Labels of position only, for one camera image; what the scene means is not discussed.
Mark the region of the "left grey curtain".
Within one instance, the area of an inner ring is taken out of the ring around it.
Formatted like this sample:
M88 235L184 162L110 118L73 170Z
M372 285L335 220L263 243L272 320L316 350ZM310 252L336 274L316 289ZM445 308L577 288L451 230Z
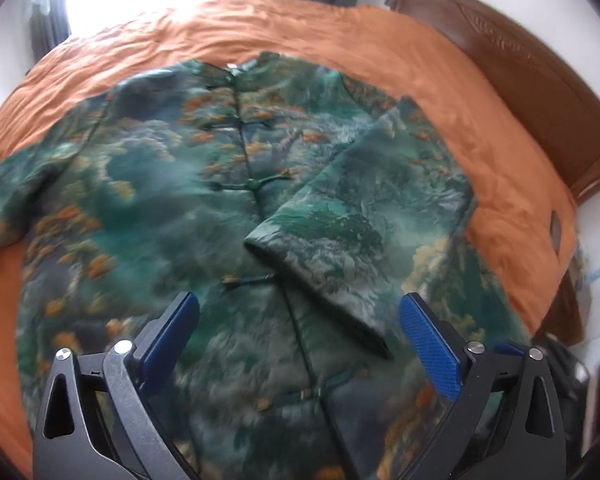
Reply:
M66 0L29 0L27 17L35 62L70 36Z

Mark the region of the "brown wooden headboard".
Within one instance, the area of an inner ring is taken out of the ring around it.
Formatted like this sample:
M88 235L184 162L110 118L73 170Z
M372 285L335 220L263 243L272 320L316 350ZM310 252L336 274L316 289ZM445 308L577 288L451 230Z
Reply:
M600 99L554 51L480 0L392 0L474 62L582 204L600 192Z

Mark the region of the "green patterned brocade jacket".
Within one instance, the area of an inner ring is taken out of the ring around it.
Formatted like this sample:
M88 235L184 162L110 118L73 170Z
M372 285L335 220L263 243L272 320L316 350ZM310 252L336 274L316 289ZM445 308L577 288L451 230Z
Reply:
M197 329L151 407L206 479L379 479L449 408L401 330L418 292L466 339L528 340L466 229L468 177L410 98L263 53L79 102L0 162L0 248L33 426L61 347L136 335L179 292Z

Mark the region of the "black duvet label patch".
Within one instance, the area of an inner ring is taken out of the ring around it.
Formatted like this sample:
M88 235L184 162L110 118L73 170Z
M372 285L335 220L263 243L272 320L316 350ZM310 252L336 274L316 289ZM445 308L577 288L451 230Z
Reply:
M560 222L559 214L554 210L550 214L550 242L555 254L558 255L562 244L562 222Z

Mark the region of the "orange duvet on bed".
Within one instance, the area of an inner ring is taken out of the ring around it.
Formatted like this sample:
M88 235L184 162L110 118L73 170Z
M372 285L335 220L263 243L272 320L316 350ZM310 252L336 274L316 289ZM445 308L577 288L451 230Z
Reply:
M529 342L574 251L576 205L474 63L407 16L301 0L216 0L195 13L163 12L67 40L2 105L0 162L40 142L79 102L129 78L188 61L235 68L263 53L301 58L417 104L468 177L477 205L467 239L524 323L528 340L514 341ZM553 210L562 222L558 255ZM0 248L0 454L30 477L35 423L24 419L16 345L25 256L23 240Z

